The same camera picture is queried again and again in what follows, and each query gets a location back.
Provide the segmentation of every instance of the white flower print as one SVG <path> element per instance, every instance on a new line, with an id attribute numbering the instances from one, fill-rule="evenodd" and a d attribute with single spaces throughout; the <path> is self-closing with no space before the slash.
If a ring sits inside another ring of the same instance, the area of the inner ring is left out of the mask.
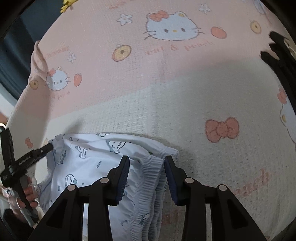
<path id="1" fill-rule="evenodd" d="M 211 9 L 205 3 L 205 4 L 200 4 L 199 11 L 204 12 L 205 14 L 207 14 L 207 12 L 210 12 Z"/>
<path id="2" fill-rule="evenodd" d="M 125 14 L 120 14 L 120 19 L 117 20 L 117 22 L 120 22 L 120 25 L 125 25 L 126 23 L 132 23 L 133 21 L 131 20 L 133 16 L 132 15 L 125 15 Z"/>
<path id="3" fill-rule="evenodd" d="M 72 53 L 69 55 L 68 61 L 73 63 L 75 59 L 76 59 L 76 56 L 74 53 Z"/>

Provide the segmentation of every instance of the cat ear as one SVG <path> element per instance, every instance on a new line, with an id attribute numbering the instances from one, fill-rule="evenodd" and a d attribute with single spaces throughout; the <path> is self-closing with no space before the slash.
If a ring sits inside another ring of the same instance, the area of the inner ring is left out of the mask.
<path id="1" fill-rule="evenodd" d="M 178 15 L 178 16 L 184 17 L 184 18 L 187 17 L 187 15 L 185 13 L 183 13 L 183 12 L 175 12 L 174 15 Z"/>

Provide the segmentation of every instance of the bed sheet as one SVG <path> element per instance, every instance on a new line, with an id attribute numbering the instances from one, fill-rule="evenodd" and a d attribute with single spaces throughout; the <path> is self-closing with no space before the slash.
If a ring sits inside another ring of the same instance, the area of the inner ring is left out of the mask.
<path id="1" fill-rule="evenodd" d="M 259 57 L 271 30 L 289 37 L 256 0 L 79 0 L 35 44 L 8 123 L 15 157 L 57 134 L 152 138 L 273 238 L 296 216 L 296 118 Z M 42 181 L 46 161 L 30 172 Z M 183 221 L 167 193 L 160 240 L 181 240 Z"/>

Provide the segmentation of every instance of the yellow plush toy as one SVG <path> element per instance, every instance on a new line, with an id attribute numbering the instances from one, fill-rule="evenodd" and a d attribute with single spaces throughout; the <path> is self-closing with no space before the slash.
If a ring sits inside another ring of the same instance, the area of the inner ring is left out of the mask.
<path id="1" fill-rule="evenodd" d="M 70 7 L 73 3 L 78 0 L 64 0 L 64 5 L 62 6 L 61 13 L 65 12 L 68 7 Z"/>

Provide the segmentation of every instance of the blue curtain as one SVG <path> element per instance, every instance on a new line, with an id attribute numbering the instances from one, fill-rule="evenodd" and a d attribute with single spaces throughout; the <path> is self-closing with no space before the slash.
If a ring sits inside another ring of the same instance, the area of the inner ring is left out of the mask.
<path id="1" fill-rule="evenodd" d="M 0 83 L 18 99 L 28 83 L 36 41 L 60 16 L 63 0 L 35 0 L 0 42 Z"/>

